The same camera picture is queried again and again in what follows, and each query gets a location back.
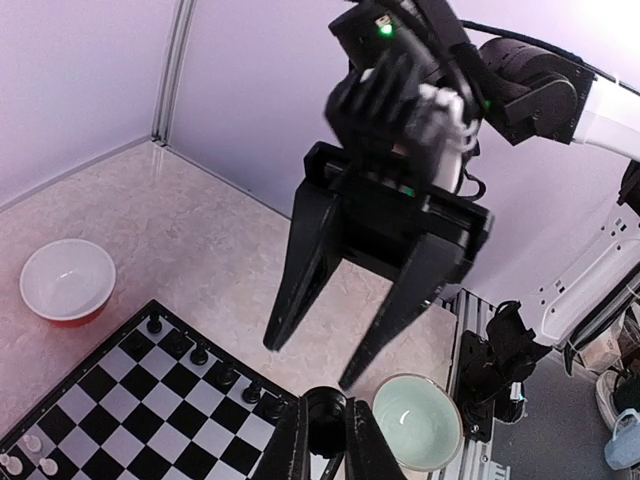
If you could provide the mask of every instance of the chessboard border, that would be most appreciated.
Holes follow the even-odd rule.
[[[6,453],[7,449],[18,443],[25,432],[36,424],[36,422],[47,413],[48,410],[67,393],[67,391],[77,384],[82,377],[84,377],[89,371],[95,367],[102,358],[107,355],[111,350],[118,346],[118,344],[152,313],[159,313],[164,320],[170,323],[174,328],[186,333],[186,335],[193,341],[204,341],[207,345],[207,350],[210,351],[219,360],[225,362],[229,361],[233,363],[234,369],[241,375],[247,378],[261,378],[264,379],[262,386],[265,390],[281,395],[287,403],[297,402],[298,397],[288,392],[284,388],[275,384],[264,375],[255,371],[242,361],[233,357],[225,350],[216,345],[212,340],[202,335],[197,330],[193,329],[188,323],[180,319],[177,315],[167,309],[157,300],[153,299],[149,301],[144,307],[142,307],[136,314],[134,314],[129,320],[118,327],[113,333],[111,333],[106,340],[99,344],[87,357],[75,367],[71,373],[66,375],[55,387],[53,387],[49,393],[47,393],[29,412],[20,420],[16,425],[11,427],[6,435],[0,439],[0,453]],[[343,455],[332,459],[327,468],[325,469],[321,480],[333,480],[338,467],[342,463]],[[8,479],[4,472],[0,471],[1,477]]]

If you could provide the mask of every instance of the green light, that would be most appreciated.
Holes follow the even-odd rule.
[[[391,36],[391,34],[393,33],[393,25],[387,23],[386,25],[381,26],[380,33],[385,37]]]

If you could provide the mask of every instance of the checkered board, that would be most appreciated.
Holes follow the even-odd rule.
[[[162,330],[148,332],[152,312]],[[186,332],[184,355],[170,348]],[[191,362],[204,341],[206,364]],[[217,386],[222,362],[233,362],[233,382]],[[263,386],[256,404],[242,400],[252,380]],[[107,339],[0,441],[0,453],[18,457],[23,472],[2,480],[246,480],[256,469],[276,421],[265,414],[290,393],[262,377],[151,301]],[[30,452],[22,437],[36,435]],[[45,476],[39,459],[58,473]],[[339,462],[312,457],[312,479],[331,480]]]

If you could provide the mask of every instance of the marble tabletop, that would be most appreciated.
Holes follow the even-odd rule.
[[[262,336],[281,279],[289,221],[152,143],[92,165],[0,214],[0,436],[110,332],[155,298],[295,394],[336,386],[389,282],[343,262],[279,353]],[[60,329],[22,302],[18,277],[61,238],[103,246],[117,268],[104,313]],[[352,392],[370,400],[396,372],[446,384],[455,317],[429,309],[375,360]]]

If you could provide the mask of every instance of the white bowl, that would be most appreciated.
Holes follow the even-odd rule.
[[[398,463],[411,470],[440,470],[462,445],[458,408],[426,377],[400,374],[387,379],[375,394],[373,415]]]
[[[116,267],[95,243],[65,239],[37,250],[20,275],[27,306],[58,326],[93,320],[105,307],[116,284]]]

